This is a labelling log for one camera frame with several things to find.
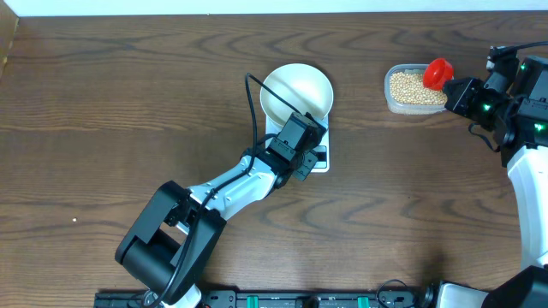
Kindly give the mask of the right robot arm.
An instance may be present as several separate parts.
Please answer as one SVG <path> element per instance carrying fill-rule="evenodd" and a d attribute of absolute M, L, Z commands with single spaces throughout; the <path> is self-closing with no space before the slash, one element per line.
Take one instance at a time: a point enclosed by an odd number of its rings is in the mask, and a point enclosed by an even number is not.
<path fill-rule="evenodd" d="M 445 108 L 493 134 L 517 201 L 521 270 L 489 292 L 442 282 L 436 307 L 545 307 L 547 305 L 547 61 L 520 60 L 517 46 L 491 47 L 487 80 L 444 83 Z"/>

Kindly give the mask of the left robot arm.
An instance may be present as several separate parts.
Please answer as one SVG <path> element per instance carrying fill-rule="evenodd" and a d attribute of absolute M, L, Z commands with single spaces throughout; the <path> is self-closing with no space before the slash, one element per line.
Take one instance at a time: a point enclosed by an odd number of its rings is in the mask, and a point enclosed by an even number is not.
<path fill-rule="evenodd" d="M 304 181 L 319 160 L 327 124 L 293 113 L 282 130 L 246 149 L 239 163 L 204 184 L 164 183 L 116 249 L 115 260 L 148 289 L 144 307 L 195 307 L 197 282 L 227 221 L 290 178 Z"/>

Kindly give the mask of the white digital kitchen scale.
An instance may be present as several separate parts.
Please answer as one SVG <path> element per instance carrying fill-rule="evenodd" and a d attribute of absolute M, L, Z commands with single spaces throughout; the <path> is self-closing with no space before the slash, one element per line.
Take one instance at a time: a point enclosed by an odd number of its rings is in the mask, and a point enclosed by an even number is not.
<path fill-rule="evenodd" d="M 283 126 L 275 123 L 269 116 L 266 117 L 265 132 L 278 134 Z M 330 140 L 329 131 L 326 131 L 319 145 L 313 149 L 318 157 L 318 161 L 312 168 L 312 173 L 326 173 L 330 169 Z"/>

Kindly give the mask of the red plastic measuring scoop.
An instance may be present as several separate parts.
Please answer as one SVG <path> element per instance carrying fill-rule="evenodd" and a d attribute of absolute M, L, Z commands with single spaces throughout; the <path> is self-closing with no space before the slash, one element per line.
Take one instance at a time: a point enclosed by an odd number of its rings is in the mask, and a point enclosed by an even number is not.
<path fill-rule="evenodd" d="M 423 86 L 430 90 L 441 91 L 444 83 L 454 77 L 453 66 L 444 58 L 437 58 L 426 68 L 423 75 Z"/>

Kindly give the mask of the white ceramic bowl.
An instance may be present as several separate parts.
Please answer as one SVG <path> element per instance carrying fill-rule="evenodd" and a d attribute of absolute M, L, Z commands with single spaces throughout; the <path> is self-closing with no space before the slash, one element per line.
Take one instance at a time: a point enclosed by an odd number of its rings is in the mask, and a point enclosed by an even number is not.
<path fill-rule="evenodd" d="M 302 114 L 310 113 L 322 121 L 334 103 L 333 87 L 327 76 L 304 63 L 286 64 L 275 69 L 263 84 Z M 274 127 L 282 128 L 294 112 L 265 88 L 260 90 L 260 103 Z"/>

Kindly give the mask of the clear plastic container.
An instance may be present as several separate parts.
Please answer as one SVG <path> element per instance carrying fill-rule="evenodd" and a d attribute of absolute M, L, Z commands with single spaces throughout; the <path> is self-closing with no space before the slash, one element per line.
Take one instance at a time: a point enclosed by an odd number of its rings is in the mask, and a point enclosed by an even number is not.
<path fill-rule="evenodd" d="M 424 74 L 427 64 L 399 64 L 391 68 L 384 77 L 384 94 L 389 110 L 393 113 L 404 115 L 431 115 L 446 111 L 443 105 L 416 105 L 398 103 L 390 94 L 389 78 L 398 72 L 408 74 Z"/>

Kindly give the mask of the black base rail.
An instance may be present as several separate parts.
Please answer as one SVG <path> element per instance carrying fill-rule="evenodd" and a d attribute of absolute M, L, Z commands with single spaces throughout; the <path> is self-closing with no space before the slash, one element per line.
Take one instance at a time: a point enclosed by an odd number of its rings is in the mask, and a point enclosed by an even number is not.
<path fill-rule="evenodd" d="M 430 307 L 433 296 L 387 289 L 378 293 L 244 293 L 211 290 L 202 294 L 198 308 L 377 308 Z"/>

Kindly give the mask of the soybeans in container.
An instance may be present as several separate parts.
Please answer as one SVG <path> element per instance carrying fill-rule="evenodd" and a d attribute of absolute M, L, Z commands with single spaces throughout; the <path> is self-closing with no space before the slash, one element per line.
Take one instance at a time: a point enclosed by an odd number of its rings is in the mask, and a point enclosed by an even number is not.
<path fill-rule="evenodd" d="M 447 96 L 441 91 L 424 87 L 423 74 L 398 72 L 389 78 L 390 94 L 401 104 L 443 105 Z"/>

